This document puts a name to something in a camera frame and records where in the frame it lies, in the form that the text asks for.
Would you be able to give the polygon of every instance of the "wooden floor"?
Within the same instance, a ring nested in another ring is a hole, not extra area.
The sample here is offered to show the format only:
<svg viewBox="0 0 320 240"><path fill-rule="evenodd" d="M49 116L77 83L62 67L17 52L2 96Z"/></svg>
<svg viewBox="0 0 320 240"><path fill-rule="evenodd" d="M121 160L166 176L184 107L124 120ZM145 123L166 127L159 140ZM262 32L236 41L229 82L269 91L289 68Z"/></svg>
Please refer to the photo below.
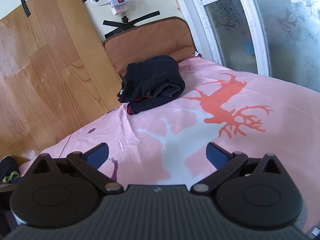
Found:
<svg viewBox="0 0 320 240"><path fill-rule="evenodd" d="M0 20L0 160L32 159L119 106L121 79L82 0L28 0Z"/></svg>

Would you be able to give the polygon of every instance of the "frosted glass panel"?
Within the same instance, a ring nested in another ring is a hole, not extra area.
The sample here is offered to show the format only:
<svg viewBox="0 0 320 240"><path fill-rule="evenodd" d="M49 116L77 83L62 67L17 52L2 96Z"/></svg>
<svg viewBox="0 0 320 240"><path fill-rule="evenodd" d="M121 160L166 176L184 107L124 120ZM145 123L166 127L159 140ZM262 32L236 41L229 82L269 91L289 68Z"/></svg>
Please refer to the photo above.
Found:
<svg viewBox="0 0 320 240"><path fill-rule="evenodd" d="M254 0L270 76L320 92L320 0Z"/></svg>
<svg viewBox="0 0 320 240"><path fill-rule="evenodd" d="M252 38L240 0L204 6L216 36L222 63L237 71L258 73Z"/></svg>

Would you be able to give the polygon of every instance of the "sliding glass door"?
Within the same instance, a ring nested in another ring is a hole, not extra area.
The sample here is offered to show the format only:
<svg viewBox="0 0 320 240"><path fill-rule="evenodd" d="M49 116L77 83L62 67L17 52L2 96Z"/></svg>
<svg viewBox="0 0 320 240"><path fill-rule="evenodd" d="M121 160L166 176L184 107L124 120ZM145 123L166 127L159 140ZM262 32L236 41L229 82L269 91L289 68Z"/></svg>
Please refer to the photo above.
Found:
<svg viewBox="0 0 320 240"><path fill-rule="evenodd" d="M320 92L320 0L193 0L213 59Z"/></svg>

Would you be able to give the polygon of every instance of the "ribbed black surface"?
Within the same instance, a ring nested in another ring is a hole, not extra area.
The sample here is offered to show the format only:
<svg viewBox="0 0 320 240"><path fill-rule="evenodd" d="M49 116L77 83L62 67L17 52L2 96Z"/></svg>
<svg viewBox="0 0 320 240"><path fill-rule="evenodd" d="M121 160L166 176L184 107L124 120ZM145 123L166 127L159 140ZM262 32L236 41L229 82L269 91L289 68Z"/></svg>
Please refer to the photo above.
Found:
<svg viewBox="0 0 320 240"><path fill-rule="evenodd" d="M300 240L293 227L253 231L222 217L210 198L195 196L185 186L130 186L107 196L100 207L78 224L60 229L20 226L6 239L14 240Z"/></svg>

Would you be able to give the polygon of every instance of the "folded black garment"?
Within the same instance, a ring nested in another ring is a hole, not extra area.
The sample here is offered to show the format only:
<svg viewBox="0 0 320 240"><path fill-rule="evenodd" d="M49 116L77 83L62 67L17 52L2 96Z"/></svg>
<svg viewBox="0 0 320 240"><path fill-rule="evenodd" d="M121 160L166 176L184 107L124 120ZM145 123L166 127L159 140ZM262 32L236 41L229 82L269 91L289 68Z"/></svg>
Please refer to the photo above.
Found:
<svg viewBox="0 0 320 240"><path fill-rule="evenodd" d="M137 114L175 100L184 88L177 62L161 55L127 66L118 101L129 102L127 113Z"/></svg>

